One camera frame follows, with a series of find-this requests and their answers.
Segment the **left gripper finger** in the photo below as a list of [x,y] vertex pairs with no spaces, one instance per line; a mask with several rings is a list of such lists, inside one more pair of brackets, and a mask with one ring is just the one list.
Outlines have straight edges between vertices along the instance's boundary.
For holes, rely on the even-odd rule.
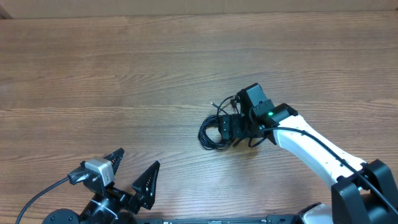
[[108,154],[107,156],[104,156],[104,159],[108,160],[111,162],[112,168],[113,168],[113,174],[117,173],[117,170],[119,168],[119,165],[124,157],[124,149],[119,148],[115,150],[114,152]]
[[140,206],[150,210],[155,203],[155,191],[160,162],[155,161],[131,185]]

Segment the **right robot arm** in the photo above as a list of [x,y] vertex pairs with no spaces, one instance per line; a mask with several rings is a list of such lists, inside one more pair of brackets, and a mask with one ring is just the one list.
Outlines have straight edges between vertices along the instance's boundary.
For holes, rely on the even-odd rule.
[[291,223],[397,223],[397,184],[390,168],[340,149],[286,103],[274,105],[258,83],[229,98],[236,109],[218,108],[222,139],[266,139],[291,152],[328,186],[331,204],[315,203],[288,218]]

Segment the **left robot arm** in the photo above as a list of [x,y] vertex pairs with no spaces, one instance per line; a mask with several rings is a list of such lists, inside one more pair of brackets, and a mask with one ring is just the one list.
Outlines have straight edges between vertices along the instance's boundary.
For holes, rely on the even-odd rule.
[[82,161],[67,177],[72,185],[83,185],[94,193],[85,209],[77,214],[62,208],[45,217],[44,223],[135,223],[141,208],[150,210],[155,203],[159,161],[155,161],[132,184],[135,194],[117,189],[114,177],[124,156],[120,148],[104,157]]

